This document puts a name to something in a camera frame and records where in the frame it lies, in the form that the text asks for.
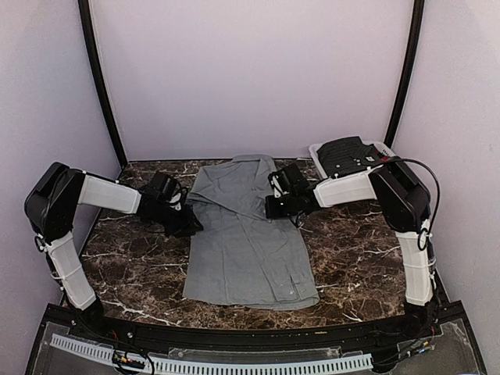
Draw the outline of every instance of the white wall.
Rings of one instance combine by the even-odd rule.
[[[500,373],[500,2],[427,2],[396,152],[431,166],[440,274]]]
[[[0,2],[0,373],[24,373],[57,284],[33,243],[24,199],[56,160],[115,177],[119,171],[70,0]],[[95,211],[75,222],[81,245]]]
[[[129,159],[384,138],[412,0],[91,3]]]

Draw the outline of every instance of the wire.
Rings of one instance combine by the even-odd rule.
[[[149,356],[148,353],[146,353],[143,349],[140,349],[138,348],[137,346],[134,346],[132,344],[129,344],[128,342],[125,342],[125,341],[121,341],[119,338],[118,338],[118,335],[116,334],[116,332],[113,330],[111,331],[111,333],[113,334],[113,336],[115,338],[110,338],[110,337],[105,337],[105,336],[102,336],[100,334],[97,334],[95,333],[85,322],[84,320],[81,318],[79,312],[77,311],[77,308],[74,307],[71,302],[70,302],[70,299],[68,298],[68,294],[66,292],[64,292],[64,298],[66,300],[66,303],[68,304],[68,306],[70,307],[71,310],[73,310],[73,313],[75,314],[75,316],[77,317],[78,319],[78,322],[79,324],[92,336],[94,336],[95,338],[98,338],[100,340],[104,340],[104,341],[114,341],[115,344],[121,344],[123,346],[127,346],[129,349],[131,349],[132,351],[136,352],[137,354],[139,354],[142,358],[146,359],[147,361],[149,361],[149,363],[151,364],[151,375],[155,375],[155,364],[154,362],[152,361],[151,357]]]
[[[303,225],[303,223],[299,223],[300,216],[304,214],[304,211],[301,211],[297,214],[295,217],[295,220],[293,220],[292,215],[288,215],[288,219],[291,221],[292,224],[294,224],[294,227],[300,229]]]
[[[423,228],[420,231],[418,242],[417,242],[417,244],[419,246],[419,249],[420,250],[425,250],[425,248],[427,247],[428,241],[429,241],[429,235],[432,232],[432,227],[434,225],[434,221],[436,219],[436,215],[438,214],[439,202],[441,200],[441,186],[439,184],[438,177],[436,176],[436,174],[434,173],[434,171],[429,166],[427,166],[426,164],[424,164],[423,162],[421,162],[419,160],[415,160],[415,159],[389,159],[389,160],[383,162],[383,164],[394,164],[394,163],[399,163],[399,162],[402,162],[402,163],[413,163],[413,164],[416,164],[418,166],[423,167],[427,172],[429,172],[429,174],[434,179],[434,183],[436,184],[436,190],[437,190],[436,205],[434,206],[434,211],[432,212],[432,217],[430,218],[429,229]],[[426,235],[427,239],[426,239],[425,245],[421,248],[420,237],[422,235]]]

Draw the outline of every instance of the black cable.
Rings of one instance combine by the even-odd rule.
[[[100,334],[97,334],[95,333],[85,322],[84,320],[81,318],[79,312],[77,311],[77,308],[74,307],[71,302],[70,302],[70,299],[68,298],[68,294],[66,292],[64,292],[64,298],[66,300],[66,303],[68,305],[68,307],[73,311],[74,315],[77,317],[78,319],[78,323],[92,336],[94,336],[95,338],[98,338],[100,340],[103,340],[103,341],[112,341],[114,342],[115,344],[121,344],[123,346],[127,346],[128,348],[130,348],[132,351],[136,352],[137,354],[139,354],[142,358],[146,359],[147,361],[149,361],[149,363],[151,364],[151,375],[155,375],[155,364],[154,362],[152,361],[151,357],[149,356],[148,353],[146,353],[143,349],[140,349],[138,348],[137,346],[134,346],[132,344],[129,344],[128,342],[125,342],[125,341],[121,341],[117,338],[110,338],[110,337],[105,337],[105,336],[102,336]]]
[[[419,247],[419,250],[425,250],[425,248],[427,247],[427,243],[429,241],[429,237],[428,236],[429,236],[430,233],[432,233],[432,227],[434,225],[434,220],[436,219],[436,215],[438,214],[439,202],[441,200],[441,186],[439,184],[438,177],[436,176],[436,174],[434,173],[434,171],[429,166],[427,166],[426,164],[424,164],[423,162],[421,162],[419,160],[415,160],[415,159],[389,159],[388,161],[384,162],[384,164],[393,164],[393,163],[399,163],[399,162],[413,163],[413,164],[416,164],[418,166],[423,167],[427,172],[429,172],[429,174],[434,179],[434,183],[436,184],[436,190],[437,190],[436,205],[434,206],[434,211],[432,212],[432,217],[430,218],[429,229],[423,228],[420,231],[420,233],[419,233],[419,238],[418,238],[418,241],[417,241],[417,245]],[[426,235],[426,237],[427,237],[426,243],[425,243],[425,245],[423,247],[421,247],[421,245],[420,245],[420,237],[422,235]]]

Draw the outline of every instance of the marble tabletop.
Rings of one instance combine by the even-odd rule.
[[[159,170],[190,187],[202,166],[223,160],[131,162],[120,181],[133,188]],[[293,160],[277,160],[279,168]],[[310,161],[296,162],[311,180]],[[189,238],[166,238],[159,225],[102,210],[81,256],[106,315],[162,325],[212,329],[324,327],[403,314],[402,255],[375,201],[323,209],[301,229],[320,302],[307,309],[272,311],[218,306],[183,298]]]

